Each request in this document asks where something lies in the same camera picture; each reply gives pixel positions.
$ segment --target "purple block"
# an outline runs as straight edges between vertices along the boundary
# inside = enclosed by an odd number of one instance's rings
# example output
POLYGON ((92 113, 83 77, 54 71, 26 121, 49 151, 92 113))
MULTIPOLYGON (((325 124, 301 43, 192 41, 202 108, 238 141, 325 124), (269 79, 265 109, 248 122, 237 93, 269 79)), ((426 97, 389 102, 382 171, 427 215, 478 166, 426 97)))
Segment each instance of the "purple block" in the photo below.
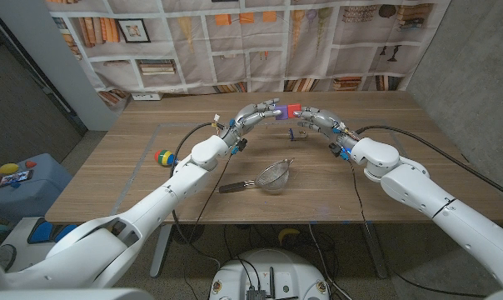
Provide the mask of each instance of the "purple block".
POLYGON ((288 107, 286 105, 276 105, 276 109, 281 110, 281 114, 279 116, 276 116, 276 120, 288 119, 288 107))

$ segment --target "table leg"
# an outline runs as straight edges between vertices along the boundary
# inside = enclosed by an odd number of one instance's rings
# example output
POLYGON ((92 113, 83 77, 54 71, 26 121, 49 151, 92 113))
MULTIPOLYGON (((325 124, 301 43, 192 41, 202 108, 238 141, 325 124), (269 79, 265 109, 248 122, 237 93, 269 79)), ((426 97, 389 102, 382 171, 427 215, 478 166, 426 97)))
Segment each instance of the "table leg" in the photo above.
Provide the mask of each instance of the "table leg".
POLYGON ((161 274, 163 258, 165 257, 165 251, 167 250, 171 230, 172 225, 170 224, 161 226, 155 252, 153 253, 152 266, 150 267, 150 276, 152 278, 158 278, 161 274))
POLYGON ((377 239, 377 232, 371 223, 362 224, 362 231, 365 234, 366 245, 370 251, 370 256, 376 267, 377 277, 385 279, 388 277, 383 252, 377 239))

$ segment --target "wooden table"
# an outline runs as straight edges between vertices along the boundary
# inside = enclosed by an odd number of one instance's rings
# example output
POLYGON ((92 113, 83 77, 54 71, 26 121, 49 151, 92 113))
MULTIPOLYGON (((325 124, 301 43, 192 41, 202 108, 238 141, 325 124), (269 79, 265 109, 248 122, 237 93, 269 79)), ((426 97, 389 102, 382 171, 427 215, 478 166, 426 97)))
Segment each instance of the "wooden table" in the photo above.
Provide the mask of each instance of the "wooden table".
MULTIPOLYGON (((247 104, 270 98, 280 98, 281 104, 301 103, 333 111, 351 129, 373 124, 402 128, 467 163, 406 92, 228 93, 132 102, 47 212, 46 219, 52 223, 82 223, 128 210, 168 179, 169 169, 153 159, 155 151, 175 151, 186 133, 198 123, 210 122, 215 113, 222 116, 221 123, 228 123, 247 104)), ((328 141, 310 129, 305 141, 289 141, 289 128, 302 129, 296 122, 295 118, 271 118, 256 126, 245 136, 246 149, 232 157, 220 182, 251 180, 271 163, 295 158, 284 192, 275 196, 258 188, 230 194, 215 192, 200 223, 362 222, 349 164, 333 157, 328 141)), ((214 127, 205 127, 193 134, 179 157, 184 158, 193 145, 214 133, 214 127)), ((389 143, 401 155, 422 163, 447 192, 489 219, 503 223, 503 201, 488 184, 410 137, 385 130, 368 130, 364 136, 389 143)), ((177 216, 183 223, 196 221, 226 161, 220 160, 204 191, 179 204, 177 216)), ((379 184, 364 176, 362 167, 356 167, 356 179, 367 220, 430 221, 389 198, 379 184)), ((172 217, 166 223, 172 223, 172 217)))

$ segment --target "strainer handle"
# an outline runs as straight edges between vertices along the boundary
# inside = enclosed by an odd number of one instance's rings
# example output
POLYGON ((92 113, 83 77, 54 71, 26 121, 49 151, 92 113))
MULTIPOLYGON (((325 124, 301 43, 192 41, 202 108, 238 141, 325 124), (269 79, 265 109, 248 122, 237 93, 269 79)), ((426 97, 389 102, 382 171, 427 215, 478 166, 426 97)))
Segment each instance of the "strainer handle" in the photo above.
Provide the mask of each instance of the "strainer handle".
POLYGON ((219 187, 218 192, 219 193, 233 193, 233 192, 244 191, 248 185, 250 185, 249 182, 237 182, 237 183, 227 184, 225 186, 219 187))

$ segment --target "picture frame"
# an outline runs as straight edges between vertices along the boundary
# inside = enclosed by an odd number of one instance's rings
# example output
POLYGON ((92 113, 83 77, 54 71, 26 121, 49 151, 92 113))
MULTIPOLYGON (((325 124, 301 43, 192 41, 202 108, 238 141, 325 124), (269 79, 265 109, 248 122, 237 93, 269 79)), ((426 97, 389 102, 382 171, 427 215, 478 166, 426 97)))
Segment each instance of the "picture frame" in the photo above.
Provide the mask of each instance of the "picture frame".
POLYGON ((143 19, 117 19, 126 43, 150 43, 143 19))

